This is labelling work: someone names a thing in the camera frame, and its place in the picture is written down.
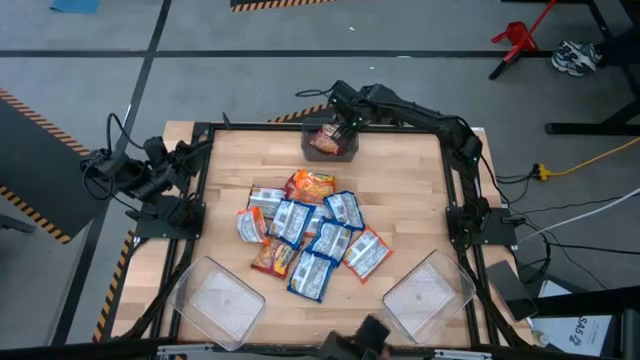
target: concrete floor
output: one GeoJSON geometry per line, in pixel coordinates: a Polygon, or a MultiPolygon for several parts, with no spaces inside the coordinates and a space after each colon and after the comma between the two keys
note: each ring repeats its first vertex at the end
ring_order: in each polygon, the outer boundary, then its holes
{"type": "MultiPolygon", "coordinates": [[[[161,1],[103,1],[95,15],[52,12],[48,1],[0,0],[0,50],[129,49],[149,44],[161,1]]],[[[598,1],[614,33],[630,26],[615,1],[598,1]]],[[[357,0],[252,13],[231,13],[225,1],[174,0],[160,50],[374,49],[499,50],[489,39],[509,21],[531,21],[542,5],[501,4],[498,0],[357,0]]],[[[585,6],[558,6],[536,33],[544,50],[563,39],[601,41],[585,6]]],[[[327,88],[343,79],[355,87],[384,83],[406,99],[453,113],[485,127],[496,171],[527,172],[534,162],[565,169],[609,150],[627,138],[550,137],[548,121],[597,122],[631,100],[617,68],[585,78],[556,72],[548,60],[523,59],[499,81],[487,75],[496,59],[384,58],[184,58],[156,59],[132,132],[134,139],[161,134],[167,120],[263,121],[316,105],[293,93],[327,88]]],[[[0,87],[54,122],[85,146],[104,146],[110,111],[124,115],[142,59],[0,58],[0,87]]],[[[515,208],[528,209],[621,195],[637,187],[633,147],[572,176],[531,184],[515,208]]],[[[520,186],[503,187],[511,198],[520,186]]],[[[573,208],[533,214],[539,225],[591,210],[573,208]]],[[[640,250],[635,239],[638,200],[630,200],[588,221],[555,231],[568,244],[640,250]]],[[[0,212],[22,214],[0,199],[0,212]]],[[[88,342],[117,261],[133,222],[112,204],[76,313],[70,342],[88,342]]],[[[524,236],[526,230],[519,230],[524,236]]],[[[81,238],[62,246],[38,230],[32,236],[0,232],[0,348],[47,343],[50,323],[81,238]]],[[[638,285],[640,268],[630,256],[570,251],[609,288],[638,285]]],[[[517,252],[520,261],[543,257],[539,240],[517,252]]],[[[577,286],[598,284],[557,249],[549,272],[577,286]]]]}

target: clear plastic bin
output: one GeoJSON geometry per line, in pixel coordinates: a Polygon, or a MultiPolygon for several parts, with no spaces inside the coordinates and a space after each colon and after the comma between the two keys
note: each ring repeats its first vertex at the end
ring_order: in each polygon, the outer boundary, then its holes
{"type": "Polygon", "coordinates": [[[193,263],[168,299],[185,319],[223,348],[245,343],[265,306],[265,299],[210,257],[193,263]]]}
{"type": "Polygon", "coordinates": [[[393,323],[422,345],[447,326],[475,295],[469,275],[435,250],[383,297],[393,323]]]}

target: yellow black hazard stripe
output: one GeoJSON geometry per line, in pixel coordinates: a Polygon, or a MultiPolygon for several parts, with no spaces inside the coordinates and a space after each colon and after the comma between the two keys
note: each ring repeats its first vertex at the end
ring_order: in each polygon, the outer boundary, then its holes
{"type": "Polygon", "coordinates": [[[20,111],[24,116],[31,119],[38,126],[46,130],[51,136],[58,139],[58,141],[64,143],[71,150],[77,152],[82,156],[89,155],[89,149],[82,146],[76,139],[56,127],[51,122],[47,121],[42,115],[33,111],[29,106],[23,104],[20,100],[16,99],[13,95],[0,88],[0,100],[4,100],[7,104],[13,106],[16,110],[20,111]]]}
{"type": "Polygon", "coordinates": [[[120,259],[118,259],[116,270],[113,273],[113,277],[111,278],[111,283],[109,283],[107,296],[104,299],[104,306],[102,307],[102,310],[100,310],[100,317],[98,318],[98,323],[96,324],[96,330],[93,332],[93,337],[91,338],[91,340],[95,343],[100,342],[100,340],[104,336],[105,324],[107,322],[107,319],[109,318],[110,311],[113,310],[113,298],[115,297],[120,283],[124,280],[122,272],[124,271],[125,264],[129,259],[129,253],[133,250],[133,234],[133,231],[129,230],[127,232],[127,236],[124,238],[124,244],[122,245],[122,250],[120,250],[120,259]]]}
{"type": "Polygon", "coordinates": [[[33,221],[38,224],[44,231],[48,232],[53,236],[56,240],[58,240],[61,244],[66,244],[71,241],[71,236],[62,232],[62,230],[58,229],[55,225],[49,222],[49,220],[45,219],[39,212],[35,211],[29,204],[27,204],[24,200],[20,199],[18,195],[11,192],[5,185],[0,184],[0,195],[4,196],[9,200],[11,204],[17,207],[20,211],[25,213],[28,217],[30,217],[33,221]]]}
{"type": "Polygon", "coordinates": [[[297,118],[308,116],[310,114],[317,113],[319,111],[323,111],[326,109],[327,109],[327,104],[316,105],[304,110],[296,111],[295,113],[291,113],[284,116],[279,116],[275,119],[267,120],[267,122],[270,122],[270,123],[295,122],[297,118]]]}
{"type": "Polygon", "coordinates": [[[254,11],[263,9],[283,8],[299,5],[312,5],[335,2],[336,0],[273,0],[254,2],[251,4],[238,4],[231,7],[232,12],[254,11]]]}

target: snack packet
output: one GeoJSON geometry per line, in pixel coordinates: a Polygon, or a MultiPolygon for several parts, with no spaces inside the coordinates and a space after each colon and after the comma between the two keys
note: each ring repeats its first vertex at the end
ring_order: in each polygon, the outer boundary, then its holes
{"type": "Polygon", "coordinates": [[[287,199],[322,204],[322,199],[336,191],[335,177],[298,170],[285,185],[287,199]]]}
{"type": "Polygon", "coordinates": [[[351,230],[364,230],[364,219],[358,206],[358,200],[351,191],[342,191],[324,198],[333,218],[351,230]]]}
{"type": "Polygon", "coordinates": [[[331,271],[331,260],[305,250],[289,279],[287,290],[321,303],[331,271]]]}
{"type": "Polygon", "coordinates": [[[263,188],[254,185],[251,187],[251,193],[249,193],[247,209],[254,206],[258,207],[262,211],[262,216],[273,219],[276,216],[278,206],[280,206],[280,200],[284,199],[284,195],[285,192],[282,189],[263,188]]]}
{"type": "Polygon", "coordinates": [[[258,256],[253,259],[251,268],[284,280],[297,252],[286,242],[273,239],[269,245],[262,247],[258,256]]]}
{"type": "Polygon", "coordinates": [[[318,224],[318,234],[307,250],[316,254],[328,256],[336,267],[340,265],[344,252],[349,246],[353,232],[341,223],[323,218],[318,224]]]}
{"type": "Polygon", "coordinates": [[[324,205],[315,205],[316,209],[313,211],[311,215],[311,220],[309,220],[309,225],[304,230],[304,236],[316,236],[318,232],[318,224],[320,219],[326,217],[327,219],[331,219],[331,211],[328,207],[324,205]]]}
{"type": "Polygon", "coordinates": [[[309,139],[309,145],[323,153],[338,155],[340,145],[331,138],[338,129],[338,124],[323,124],[322,128],[309,139]]]}
{"type": "Polygon", "coordinates": [[[298,201],[281,200],[276,216],[269,227],[268,234],[288,242],[295,249],[300,247],[300,239],[304,235],[315,206],[298,201]]]}
{"type": "Polygon", "coordinates": [[[344,263],[360,278],[363,284],[371,272],[378,267],[393,250],[367,226],[344,255],[344,263]]]}
{"type": "Polygon", "coordinates": [[[269,244],[267,226],[264,223],[262,212],[257,207],[238,211],[236,228],[244,242],[269,244]]]}

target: wooden table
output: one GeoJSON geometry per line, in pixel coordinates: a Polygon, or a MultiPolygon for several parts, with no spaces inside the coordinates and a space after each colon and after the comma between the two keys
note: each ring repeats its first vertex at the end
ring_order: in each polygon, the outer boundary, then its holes
{"type": "MultiPolygon", "coordinates": [[[[172,148],[179,140],[188,142],[193,124],[168,122],[164,132],[168,147],[172,148]]],[[[483,131],[477,133],[491,163],[486,136],[483,131]]],[[[499,206],[499,195],[484,167],[480,176],[484,196],[493,206],[499,206]]],[[[433,135],[361,134],[360,149],[352,163],[310,163],[302,156],[300,133],[217,130],[204,201],[206,222],[193,261],[212,257],[267,301],[264,315],[248,343],[316,345],[331,330],[352,334],[367,314],[382,313],[382,296],[431,251],[438,249],[456,258],[444,215],[447,192],[441,152],[433,135]],[[235,229],[236,212],[246,206],[253,184],[282,187],[300,168],[335,175],[339,191],[355,192],[365,222],[395,250],[364,285],[345,266],[340,266],[331,276],[322,304],[289,293],[285,281],[251,269],[249,265],[260,246],[242,242],[235,229]]],[[[132,258],[112,336],[128,330],[156,295],[166,248],[166,240],[151,240],[132,258]]],[[[512,256],[503,246],[484,246],[483,250],[487,266],[507,260],[515,269],[512,256]]],[[[511,319],[495,291],[492,296],[505,317],[511,319]]],[[[482,306],[477,298],[474,301],[481,339],[488,343],[482,306]]],[[[169,319],[167,310],[162,334],[168,331],[169,319]]],[[[525,322],[513,325],[523,339],[531,342],[530,328],[525,322]]],[[[186,320],[180,325],[179,340],[210,342],[186,320]]],[[[395,329],[388,342],[396,346],[413,345],[395,329]]],[[[458,312],[447,328],[427,344],[469,345],[464,311],[458,312]]]]}

